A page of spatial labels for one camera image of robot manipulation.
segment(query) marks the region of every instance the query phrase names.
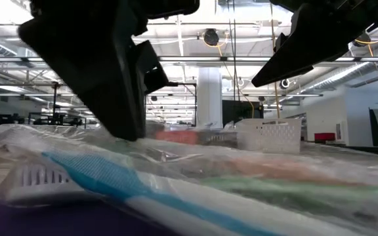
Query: ceiling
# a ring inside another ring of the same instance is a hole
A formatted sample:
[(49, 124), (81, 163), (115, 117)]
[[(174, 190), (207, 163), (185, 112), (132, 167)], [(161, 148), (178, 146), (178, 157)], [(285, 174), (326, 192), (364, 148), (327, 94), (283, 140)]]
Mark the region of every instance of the ceiling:
[[(19, 24), (30, 20), (28, 10), (28, 1), (26, 0), (0, 0), (0, 45), (11, 49), (15, 52), (26, 49), (25, 45), (18, 38), (16, 29)], [(275, 35), (284, 33), (289, 34), (291, 30), (292, 13), (280, 7), (274, 7), (274, 17), (271, 21), (270, 5), (268, 3), (256, 5), (240, 5), (236, 7), (235, 12), (230, 9), (228, 12), (226, 7), (216, 4), (216, 1), (201, 1), (199, 11), (188, 16), (174, 16), (167, 20), (158, 19), (151, 20), (148, 24), (148, 31), (134, 38), (135, 43), (141, 43), (144, 40), (150, 40), (154, 45), (154, 49), (158, 56), (220, 56), (217, 47), (208, 47), (203, 42), (203, 33), (206, 29), (216, 29), (220, 37), (220, 47), (223, 56), (233, 56), (232, 44), (230, 40), (230, 28), (232, 28), (232, 36), (236, 43), (236, 56), (271, 56), (272, 55), (272, 24), (274, 25)], [(378, 40), (378, 29), (372, 32), (371, 38)], [(373, 46), (375, 54), (377, 54), (378, 44)], [(29, 56), (35, 56), (32, 51), (27, 52)], [(352, 46), (350, 52), (346, 56), (365, 56), (369, 51), (367, 47), (358, 48)], [(164, 70), (171, 81), (196, 83), (198, 77), (198, 68), (204, 65), (174, 63), (172, 65), (165, 64)], [(215, 65), (220, 67), (223, 81), (223, 92), (231, 92), (231, 78), (233, 76), (234, 65), (228, 64), (228, 70), (224, 65)], [(335, 70), (337, 66), (316, 66), (314, 70), (292, 78), (288, 91), (299, 90), (302, 87), (313, 85), (317, 78)], [(50, 69), (30, 70), (27, 72), (25, 67), (18, 64), (0, 63), (0, 72), (11, 75), (11, 80), (1, 81), (2, 83), (52, 83), (61, 80)], [(238, 77), (241, 77), (239, 84), (243, 93), (270, 93), (274, 94), (274, 86), (263, 86), (255, 88), (249, 80), (261, 69), (261, 66), (237, 66)], [(28, 88), (36, 93), (53, 92), (51, 87), (34, 87)], [(153, 104), (193, 104), (194, 98), (190, 94), (191, 89), (185, 87), (163, 88), (159, 93), (187, 93), (187, 97), (159, 97)], [(60, 93), (71, 93), (68, 87), (62, 87)], [(76, 98), (63, 99), (62, 102), (74, 106), (80, 105), (80, 101)], [(189, 118), (193, 116), (191, 107), (184, 106), (178, 111), (170, 112), (171, 115), (162, 115), (161, 118), (171, 117), (175, 113), (185, 113)]]

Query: white wall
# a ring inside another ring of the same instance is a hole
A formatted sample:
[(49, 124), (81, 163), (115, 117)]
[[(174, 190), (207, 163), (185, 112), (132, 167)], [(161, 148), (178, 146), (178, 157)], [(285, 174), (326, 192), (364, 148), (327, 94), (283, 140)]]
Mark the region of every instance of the white wall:
[[(343, 124), (341, 134), (348, 140), (345, 89), (323, 92), (323, 97), (305, 98), (300, 106), (284, 106), (281, 118), (305, 113), (307, 116), (307, 141), (314, 141), (314, 134), (323, 132), (336, 133), (336, 124)], [(267, 113), (265, 118), (276, 118), (276, 112)]]
[[(348, 84), (376, 76), (378, 73), (373, 72)], [(346, 145), (372, 146), (369, 109), (378, 108), (378, 81), (359, 88), (342, 85), (323, 94), (319, 98), (305, 98), (298, 107), (283, 107), (281, 118), (306, 113), (308, 141), (314, 141), (318, 132), (336, 132), (336, 124), (340, 123)], [(265, 118), (268, 117), (276, 118), (276, 112), (267, 113)]]
[(349, 145), (372, 146), (369, 109), (378, 108), (378, 82), (350, 88), (345, 97), (348, 115)]
[(0, 101), (1, 114), (18, 113), (20, 116), (28, 117), (29, 112), (41, 112), (44, 104), (30, 100), (21, 101), (18, 98), (10, 97), (8, 102)]

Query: white pillar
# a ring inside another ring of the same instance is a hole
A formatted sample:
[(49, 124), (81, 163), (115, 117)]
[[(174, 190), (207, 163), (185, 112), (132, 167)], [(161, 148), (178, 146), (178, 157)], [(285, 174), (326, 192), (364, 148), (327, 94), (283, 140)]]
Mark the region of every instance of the white pillar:
[(222, 128), (222, 78), (219, 68), (200, 68), (198, 76), (197, 126)]

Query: packaging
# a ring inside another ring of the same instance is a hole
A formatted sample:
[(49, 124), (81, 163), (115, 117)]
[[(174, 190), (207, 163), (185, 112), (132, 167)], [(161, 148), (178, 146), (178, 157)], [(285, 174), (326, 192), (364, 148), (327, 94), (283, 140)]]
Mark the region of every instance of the packaging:
[(236, 124), (227, 124), (223, 130), (208, 127), (186, 127), (184, 130), (176, 130), (173, 126), (154, 128), (158, 125), (147, 124), (148, 138), (264, 153), (300, 153), (300, 119), (244, 119)]
[(376, 155), (309, 145), (269, 154), (1, 125), (0, 157), (56, 171), (182, 235), (378, 235)]

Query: robotic arm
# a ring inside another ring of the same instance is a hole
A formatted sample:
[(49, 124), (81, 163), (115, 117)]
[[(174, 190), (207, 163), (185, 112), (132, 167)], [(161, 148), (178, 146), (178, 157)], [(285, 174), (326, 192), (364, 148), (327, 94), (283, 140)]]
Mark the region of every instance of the robotic arm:
[(145, 135), (144, 96), (168, 80), (149, 41), (132, 35), (148, 19), (191, 14), (199, 0), (31, 0), (34, 19), (18, 34), (78, 95), (109, 132)]
[(256, 87), (301, 75), (334, 61), (364, 31), (378, 28), (378, 0), (270, 0), (294, 12), (289, 36), (278, 37), (275, 55), (253, 78)]

